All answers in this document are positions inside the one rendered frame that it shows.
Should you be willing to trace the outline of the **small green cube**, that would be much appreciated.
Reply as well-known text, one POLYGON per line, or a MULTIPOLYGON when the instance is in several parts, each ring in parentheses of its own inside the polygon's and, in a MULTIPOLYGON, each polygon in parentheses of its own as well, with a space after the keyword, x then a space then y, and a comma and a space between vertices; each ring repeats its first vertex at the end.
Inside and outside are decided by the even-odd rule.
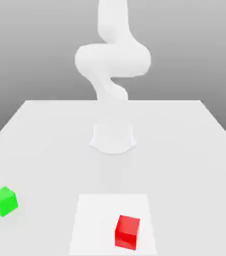
POLYGON ((4 217, 19 206, 14 191, 4 186, 0 188, 0 216, 4 217))

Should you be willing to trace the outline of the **small red cube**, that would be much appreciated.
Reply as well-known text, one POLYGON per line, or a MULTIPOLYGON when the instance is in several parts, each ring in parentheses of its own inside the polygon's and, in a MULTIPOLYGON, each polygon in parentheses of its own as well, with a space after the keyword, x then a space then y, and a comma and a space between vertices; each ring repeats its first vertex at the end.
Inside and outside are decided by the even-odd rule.
POLYGON ((114 231, 114 245, 135 251, 140 221, 140 218, 120 215, 114 231))

